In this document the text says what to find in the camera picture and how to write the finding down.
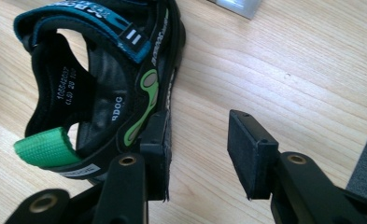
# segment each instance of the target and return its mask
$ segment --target wood grain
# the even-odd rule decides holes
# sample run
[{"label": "wood grain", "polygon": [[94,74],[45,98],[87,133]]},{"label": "wood grain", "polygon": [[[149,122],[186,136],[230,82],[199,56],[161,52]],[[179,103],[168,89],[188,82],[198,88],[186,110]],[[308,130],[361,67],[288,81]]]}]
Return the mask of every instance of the wood grain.
[{"label": "wood grain", "polygon": [[[27,165],[12,148],[37,101],[12,22],[51,2],[0,1],[0,223],[42,189],[91,186]],[[230,109],[253,115],[281,151],[310,156],[344,188],[367,141],[367,0],[264,0],[252,21],[205,0],[177,2],[187,45],[172,96],[171,201],[150,203],[150,223],[273,223],[269,202],[249,202],[234,172]]]}]

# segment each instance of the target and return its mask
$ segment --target green velcro strap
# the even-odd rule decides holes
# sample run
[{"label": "green velcro strap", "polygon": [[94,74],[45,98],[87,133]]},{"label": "green velcro strap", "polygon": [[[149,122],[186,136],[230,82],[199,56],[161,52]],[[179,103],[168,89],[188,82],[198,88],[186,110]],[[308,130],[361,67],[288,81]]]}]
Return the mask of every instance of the green velcro strap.
[{"label": "green velcro strap", "polygon": [[14,144],[17,155],[39,167],[63,166],[81,161],[64,128],[37,133]]}]

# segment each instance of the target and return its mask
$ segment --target green trim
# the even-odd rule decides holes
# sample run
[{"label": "green trim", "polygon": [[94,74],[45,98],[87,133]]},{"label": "green trim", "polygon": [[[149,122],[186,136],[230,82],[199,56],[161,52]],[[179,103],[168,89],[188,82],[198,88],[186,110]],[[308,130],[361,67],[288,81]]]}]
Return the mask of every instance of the green trim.
[{"label": "green trim", "polygon": [[63,166],[81,161],[64,128],[34,134],[14,144],[17,155],[39,167]]},{"label": "green trim", "polygon": [[148,108],[146,109],[146,112],[143,114],[142,118],[136,124],[134,124],[124,135],[124,144],[127,147],[133,143],[133,141],[137,137],[139,130],[143,125],[143,122],[148,117],[150,111],[157,104],[156,97],[158,95],[158,89],[159,89],[157,70],[155,69],[148,70],[140,80],[140,87],[142,88],[143,91],[146,91],[148,93]]}]

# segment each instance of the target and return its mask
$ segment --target blue strap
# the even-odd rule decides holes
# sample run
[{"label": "blue strap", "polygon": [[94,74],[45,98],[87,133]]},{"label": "blue strap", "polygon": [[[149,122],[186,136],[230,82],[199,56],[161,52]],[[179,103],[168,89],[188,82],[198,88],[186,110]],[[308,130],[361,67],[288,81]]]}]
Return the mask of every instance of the blue strap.
[{"label": "blue strap", "polygon": [[104,35],[136,63],[141,63],[150,50],[148,38],[134,25],[114,11],[87,1],[63,1],[21,14],[14,21],[17,38],[32,36],[32,46],[38,44],[41,28],[49,22],[70,20]]}]

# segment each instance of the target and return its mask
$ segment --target wooden surface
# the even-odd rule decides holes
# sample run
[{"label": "wooden surface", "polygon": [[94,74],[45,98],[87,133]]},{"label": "wooden surface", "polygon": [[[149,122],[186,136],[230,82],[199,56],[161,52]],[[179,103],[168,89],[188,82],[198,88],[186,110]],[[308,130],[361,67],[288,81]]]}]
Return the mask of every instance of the wooden surface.
[{"label": "wooden surface", "polygon": [[[51,2],[0,0],[0,223],[42,189],[73,196],[91,186],[13,152],[37,90],[12,21]],[[187,45],[172,100],[171,201],[150,203],[150,223],[273,223],[269,202],[249,202],[234,172],[230,109],[253,115],[281,151],[312,157],[344,188],[367,141],[367,0],[264,0],[252,21],[205,0],[178,4]]]}]

